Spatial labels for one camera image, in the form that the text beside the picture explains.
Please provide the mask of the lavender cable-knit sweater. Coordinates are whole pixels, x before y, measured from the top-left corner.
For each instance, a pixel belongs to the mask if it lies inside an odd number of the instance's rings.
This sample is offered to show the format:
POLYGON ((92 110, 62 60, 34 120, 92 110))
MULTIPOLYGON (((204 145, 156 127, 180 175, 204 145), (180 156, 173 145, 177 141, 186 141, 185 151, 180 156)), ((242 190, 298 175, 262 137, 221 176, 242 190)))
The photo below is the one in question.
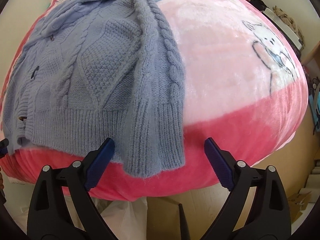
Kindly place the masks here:
POLYGON ((65 0, 35 25, 3 108, 9 153, 84 156, 106 138, 134 177, 184 165, 185 68, 155 0, 65 0))

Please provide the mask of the white plastic bag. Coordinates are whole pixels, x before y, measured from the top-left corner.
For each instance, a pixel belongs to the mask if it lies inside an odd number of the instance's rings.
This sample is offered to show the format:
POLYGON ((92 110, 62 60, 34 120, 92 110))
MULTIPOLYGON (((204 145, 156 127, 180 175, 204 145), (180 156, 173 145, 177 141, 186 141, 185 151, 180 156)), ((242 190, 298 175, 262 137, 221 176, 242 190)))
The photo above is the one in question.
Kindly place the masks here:
POLYGON ((118 239, 146 239, 148 203, 145 197, 134 202, 94 197, 92 201, 118 239))

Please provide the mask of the brown plush toy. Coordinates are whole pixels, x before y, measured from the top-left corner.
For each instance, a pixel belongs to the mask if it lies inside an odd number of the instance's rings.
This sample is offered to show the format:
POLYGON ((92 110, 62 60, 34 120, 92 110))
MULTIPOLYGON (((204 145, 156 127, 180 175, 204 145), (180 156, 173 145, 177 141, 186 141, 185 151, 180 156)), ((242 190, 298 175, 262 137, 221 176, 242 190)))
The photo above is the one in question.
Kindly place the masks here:
POLYGON ((299 37, 302 47, 305 46, 304 35, 297 25, 295 20, 289 16, 285 11, 277 7, 276 5, 272 8, 273 12, 299 37))

